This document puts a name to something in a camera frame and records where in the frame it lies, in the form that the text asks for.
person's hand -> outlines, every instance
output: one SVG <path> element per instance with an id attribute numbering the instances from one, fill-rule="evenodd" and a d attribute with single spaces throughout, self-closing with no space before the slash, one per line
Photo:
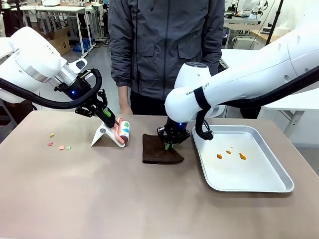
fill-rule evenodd
<path id="1" fill-rule="evenodd" d="M 132 109 L 129 104 L 125 104 L 124 106 L 120 106 L 120 113 L 123 115 L 132 115 Z"/>

silver tray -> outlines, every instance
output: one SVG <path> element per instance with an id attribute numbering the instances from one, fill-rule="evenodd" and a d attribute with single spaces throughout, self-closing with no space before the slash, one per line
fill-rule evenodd
<path id="1" fill-rule="evenodd" d="M 213 140 L 203 140 L 195 128 L 192 133 L 210 187 L 225 192 L 288 193 L 294 190 L 290 176 L 257 130 L 244 125 L 209 127 L 214 132 Z M 247 159 L 241 159 L 239 153 Z"/>

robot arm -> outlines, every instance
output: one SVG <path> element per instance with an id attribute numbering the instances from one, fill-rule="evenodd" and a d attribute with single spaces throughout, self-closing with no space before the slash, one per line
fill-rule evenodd
<path id="1" fill-rule="evenodd" d="M 117 124 L 115 115 L 107 107 L 105 92 L 100 90 L 102 77 L 99 71 L 90 69 L 80 73 L 87 65 L 86 60 L 69 64 L 46 39 L 29 27 L 12 35 L 9 44 L 13 54 L 0 65 L 1 99 L 10 103 L 27 99 L 54 109 L 76 108 L 75 112 L 80 115 L 98 116 L 109 128 Z M 93 88 L 86 81 L 91 76 L 96 78 Z M 72 101 L 55 102 L 33 93 L 46 83 Z"/>
<path id="2" fill-rule="evenodd" d="M 260 107 L 318 81 L 319 31 L 309 36 L 309 27 L 288 33 L 256 51 L 253 61 L 250 59 L 213 77 L 202 63 L 184 64 L 175 88 L 166 98 L 169 120 L 164 128 L 158 129 L 162 140 L 170 145 L 181 143 L 189 135 L 184 123 L 193 120 L 197 134 L 212 139 L 212 133 L 202 132 L 203 122 L 216 116 L 221 105 Z"/>

black pants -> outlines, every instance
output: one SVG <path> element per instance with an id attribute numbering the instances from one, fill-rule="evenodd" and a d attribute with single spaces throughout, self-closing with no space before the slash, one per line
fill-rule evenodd
<path id="1" fill-rule="evenodd" d="M 135 115 L 167 116 L 165 100 L 142 96 L 131 91 L 131 109 Z"/>

brown cloth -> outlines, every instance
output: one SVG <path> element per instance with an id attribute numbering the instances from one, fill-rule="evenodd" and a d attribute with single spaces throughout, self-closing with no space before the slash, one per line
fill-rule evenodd
<path id="1" fill-rule="evenodd" d="M 173 148 L 165 150 L 160 137 L 143 134 L 143 163 L 177 164 L 183 161 L 184 158 Z"/>

